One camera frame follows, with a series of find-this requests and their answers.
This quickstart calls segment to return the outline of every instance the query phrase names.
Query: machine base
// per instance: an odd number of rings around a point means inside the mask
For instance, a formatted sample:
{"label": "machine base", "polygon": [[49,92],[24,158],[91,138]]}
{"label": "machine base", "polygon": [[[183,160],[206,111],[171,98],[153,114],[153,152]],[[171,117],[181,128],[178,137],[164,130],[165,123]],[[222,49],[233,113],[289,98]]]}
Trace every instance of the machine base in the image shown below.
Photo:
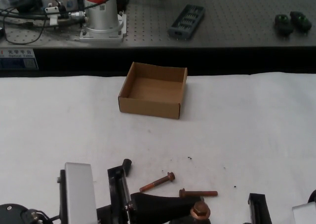
{"label": "machine base", "polygon": [[111,33],[95,33],[89,31],[87,28],[83,28],[80,33],[80,41],[107,41],[107,42],[122,42],[123,37],[126,35],[126,23],[127,17],[126,14],[122,16],[118,15],[118,20],[123,21],[123,27],[116,32]]}

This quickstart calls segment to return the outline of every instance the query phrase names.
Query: rusty bolt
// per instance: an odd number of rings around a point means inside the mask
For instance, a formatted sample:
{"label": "rusty bolt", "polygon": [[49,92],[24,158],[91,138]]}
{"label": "rusty bolt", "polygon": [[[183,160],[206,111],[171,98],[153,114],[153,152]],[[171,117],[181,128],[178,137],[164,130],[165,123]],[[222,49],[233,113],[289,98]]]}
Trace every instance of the rusty bolt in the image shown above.
{"label": "rusty bolt", "polygon": [[165,183],[167,181],[173,181],[174,179],[175,179],[175,176],[174,176],[173,172],[168,172],[167,176],[165,176],[165,177],[163,177],[163,178],[161,178],[159,180],[156,180],[156,181],[154,181],[154,182],[152,182],[152,183],[150,183],[150,184],[148,184],[148,185],[146,185],[144,187],[141,187],[139,189],[139,191],[141,193],[145,192],[145,191],[150,190],[153,187],[159,186],[159,185],[161,185],[161,184],[163,184],[163,183]]}
{"label": "rusty bolt", "polygon": [[218,192],[217,191],[186,191],[184,188],[179,190],[180,198],[184,198],[188,196],[215,197],[215,196],[218,196]]}
{"label": "rusty bolt", "polygon": [[211,215],[211,210],[205,202],[199,201],[194,204],[190,213],[197,220],[207,220]]}

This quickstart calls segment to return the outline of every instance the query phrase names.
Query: silver cylinder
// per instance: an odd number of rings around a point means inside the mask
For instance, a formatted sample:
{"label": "silver cylinder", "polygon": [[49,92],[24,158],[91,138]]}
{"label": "silver cylinder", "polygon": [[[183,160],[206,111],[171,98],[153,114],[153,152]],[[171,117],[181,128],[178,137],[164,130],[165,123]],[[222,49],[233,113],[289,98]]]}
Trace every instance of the silver cylinder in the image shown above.
{"label": "silver cylinder", "polygon": [[[84,5],[88,7],[102,1],[104,0],[84,0]],[[89,31],[102,33],[119,28],[117,0],[109,0],[99,6],[89,8],[85,12],[87,16],[86,28]]]}

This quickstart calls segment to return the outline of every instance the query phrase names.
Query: perforated breadboard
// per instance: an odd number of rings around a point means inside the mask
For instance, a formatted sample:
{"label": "perforated breadboard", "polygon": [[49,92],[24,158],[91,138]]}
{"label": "perforated breadboard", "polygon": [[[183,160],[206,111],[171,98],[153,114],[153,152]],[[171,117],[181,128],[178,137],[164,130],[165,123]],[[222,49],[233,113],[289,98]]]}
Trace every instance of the perforated breadboard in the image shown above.
{"label": "perforated breadboard", "polygon": [[[79,26],[46,30],[33,47],[257,47],[316,45],[316,0],[130,0],[123,43],[83,43]],[[190,40],[177,40],[167,30],[187,4],[205,7],[204,19]],[[289,38],[274,30],[274,17],[303,12],[313,23],[308,34]],[[38,32],[7,27],[10,40],[30,41]],[[12,47],[2,41],[1,46]]]}

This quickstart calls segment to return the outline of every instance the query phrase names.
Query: open cardboard box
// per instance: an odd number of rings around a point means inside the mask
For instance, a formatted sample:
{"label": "open cardboard box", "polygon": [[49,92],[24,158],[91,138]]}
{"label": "open cardboard box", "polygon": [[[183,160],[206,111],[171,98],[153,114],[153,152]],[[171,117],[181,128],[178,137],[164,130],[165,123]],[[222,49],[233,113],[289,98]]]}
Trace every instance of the open cardboard box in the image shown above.
{"label": "open cardboard box", "polygon": [[187,68],[134,62],[118,96],[121,112],[179,119]]}

